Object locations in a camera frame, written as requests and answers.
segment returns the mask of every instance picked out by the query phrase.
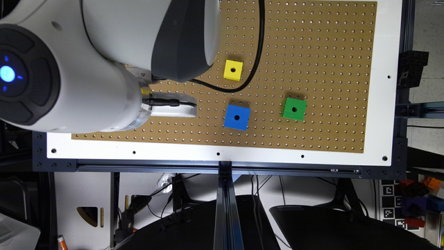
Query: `yellow block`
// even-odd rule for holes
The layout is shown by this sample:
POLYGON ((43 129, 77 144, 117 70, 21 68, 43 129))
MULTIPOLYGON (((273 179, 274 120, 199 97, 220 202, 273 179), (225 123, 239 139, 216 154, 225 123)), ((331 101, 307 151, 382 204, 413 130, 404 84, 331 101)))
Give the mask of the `yellow block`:
POLYGON ((225 71, 223 72, 223 77, 228 80, 240 81, 243 65, 244 65, 243 62, 226 60, 225 61, 225 71))

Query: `blue led light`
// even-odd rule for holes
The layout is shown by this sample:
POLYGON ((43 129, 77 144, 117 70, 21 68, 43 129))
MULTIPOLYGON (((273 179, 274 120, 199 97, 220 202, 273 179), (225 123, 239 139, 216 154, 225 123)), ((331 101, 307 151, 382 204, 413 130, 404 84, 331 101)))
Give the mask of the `blue led light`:
POLYGON ((0 67, 0 78, 1 80, 10 83, 15 79, 15 72, 12 67, 3 66, 0 67))

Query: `metal bracket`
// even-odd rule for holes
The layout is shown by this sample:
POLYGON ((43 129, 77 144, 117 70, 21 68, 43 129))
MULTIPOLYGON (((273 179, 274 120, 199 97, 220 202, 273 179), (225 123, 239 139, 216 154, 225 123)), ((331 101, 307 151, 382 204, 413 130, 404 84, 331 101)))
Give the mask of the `metal bracket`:
POLYGON ((46 150, 46 133, 33 132, 33 171, 34 172, 75 172, 76 159, 49 159, 46 150))
POLYGON ((397 118, 444 118, 444 101, 431 103, 397 104, 395 107, 397 118))
POLYGON ((391 166, 363 166, 363 178, 404 180, 407 169, 407 138, 393 138, 391 166))
POLYGON ((213 250, 244 250, 231 162, 219 162, 213 250))

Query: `green block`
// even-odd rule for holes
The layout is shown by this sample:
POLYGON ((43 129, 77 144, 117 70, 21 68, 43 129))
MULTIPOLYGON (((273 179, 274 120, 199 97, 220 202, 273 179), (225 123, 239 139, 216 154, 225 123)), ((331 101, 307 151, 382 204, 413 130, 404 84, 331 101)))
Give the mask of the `green block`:
POLYGON ((282 117, 287 119, 295 119, 298 121, 304 120, 306 101, 301 101, 293 98, 287 98, 284 101, 282 108, 282 117))

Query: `blue block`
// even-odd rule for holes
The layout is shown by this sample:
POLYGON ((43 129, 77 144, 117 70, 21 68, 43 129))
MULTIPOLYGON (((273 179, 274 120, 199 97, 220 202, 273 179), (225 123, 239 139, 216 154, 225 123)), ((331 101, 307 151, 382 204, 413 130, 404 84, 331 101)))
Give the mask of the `blue block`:
POLYGON ((248 120, 250 119, 250 108, 244 108, 228 104, 225 114, 224 126, 242 131, 247 130, 248 120))

